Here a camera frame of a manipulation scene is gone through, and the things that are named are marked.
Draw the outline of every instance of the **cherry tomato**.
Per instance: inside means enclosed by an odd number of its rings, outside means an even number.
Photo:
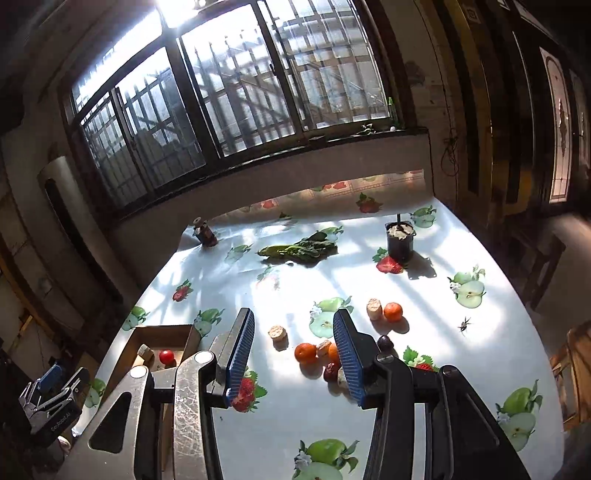
[[[162,350],[158,358],[164,365],[172,365],[174,363],[174,353],[172,350]]]

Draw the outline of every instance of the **black cup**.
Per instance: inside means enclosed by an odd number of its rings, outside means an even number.
[[[414,231],[413,226],[408,222],[401,222],[401,225],[408,225],[413,229],[413,232],[410,235],[407,235],[406,238],[400,240],[395,236],[391,236],[388,234],[388,230],[391,227],[396,225],[396,222],[386,223],[386,237],[388,238],[388,255],[396,260],[400,264],[405,264],[410,260],[410,257],[413,255],[413,239],[414,236],[417,234]]]

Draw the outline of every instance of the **white tablecloth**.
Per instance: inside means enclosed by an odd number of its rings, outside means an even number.
[[[209,249],[197,246],[188,229],[179,251],[140,298],[138,306],[147,313],[145,325],[191,323],[200,311],[223,311],[221,321],[213,322],[212,331],[203,339],[204,348],[217,333],[230,328],[241,307],[254,311],[256,334],[248,367],[256,372],[256,383],[267,394],[258,398],[256,409],[245,413],[233,408],[215,410],[217,445],[226,480],[243,480],[245,472],[257,472],[252,478],[289,479],[300,441],[309,446],[327,438],[347,445],[359,441],[353,454],[359,465],[351,473],[345,466],[341,473],[344,479],[363,476],[375,412],[362,411],[341,390],[328,385],[321,368],[304,374],[294,359],[299,343],[321,341],[309,328],[314,302],[349,296],[359,331],[375,339],[387,333],[401,356],[409,346],[419,355],[432,357],[438,366],[457,366],[494,415],[495,404],[503,405],[514,390],[531,388],[539,380],[542,405],[539,410],[534,408],[535,431],[519,456],[534,480],[549,480],[561,467],[563,437],[556,386],[540,338],[516,292],[486,249],[438,200],[403,203],[398,210],[390,208],[375,214],[339,214],[340,220],[333,216],[329,221],[317,218],[213,225],[219,244]],[[422,265],[420,273],[426,276],[418,275],[416,269],[398,275],[378,271],[372,257],[378,248],[386,247],[384,224],[394,221],[397,211],[413,212],[429,205],[437,209],[436,221],[430,228],[417,228],[414,239],[414,261]],[[315,267],[276,265],[263,275],[267,265],[256,254],[258,250],[293,243],[330,226],[343,227],[338,254]],[[241,245],[250,246],[250,250],[241,252]],[[229,254],[235,247],[239,248]],[[486,294],[478,308],[467,309],[456,301],[448,277],[470,272],[475,265],[486,271],[481,277]],[[184,300],[173,301],[177,287],[186,280],[192,291]],[[365,306],[373,297],[382,304],[395,301],[402,305],[408,322],[406,333],[370,322]],[[460,332],[458,327],[466,317],[470,323],[465,332]],[[273,325],[287,329],[289,346],[283,351],[275,349],[267,335]],[[405,330],[399,325],[396,328]],[[98,378],[107,381],[130,334],[120,331]],[[96,408],[85,407],[75,433],[82,432]],[[422,406],[416,407],[416,413],[414,478],[418,479],[424,470]]]

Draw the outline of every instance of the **insect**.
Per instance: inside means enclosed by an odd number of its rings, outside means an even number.
[[[464,321],[458,327],[462,333],[465,332],[466,329],[468,328],[468,325],[470,325],[470,320],[471,320],[471,318],[467,319],[466,317],[464,317]]]

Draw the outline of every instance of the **window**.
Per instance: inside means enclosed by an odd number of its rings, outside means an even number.
[[[261,9],[277,32],[304,129],[388,116],[369,42],[347,0],[259,4],[268,5]]]
[[[554,105],[554,176],[550,203],[566,202],[572,159],[569,96],[560,62],[543,48],[540,50],[546,65]]]
[[[124,214],[311,137],[389,129],[373,34],[353,0],[158,0],[74,82],[67,117]]]
[[[139,52],[162,33],[162,25],[157,11],[147,15],[134,28],[128,31],[112,47],[108,48],[95,61],[95,64],[78,79],[72,94],[76,112],[86,104],[99,88],[133,55]]]
[[[224,155],[293,135],[284,94],[250,5],[182,38]]]
[[[161,48],[115,88],[134,154],[154,189],[205,165]]]

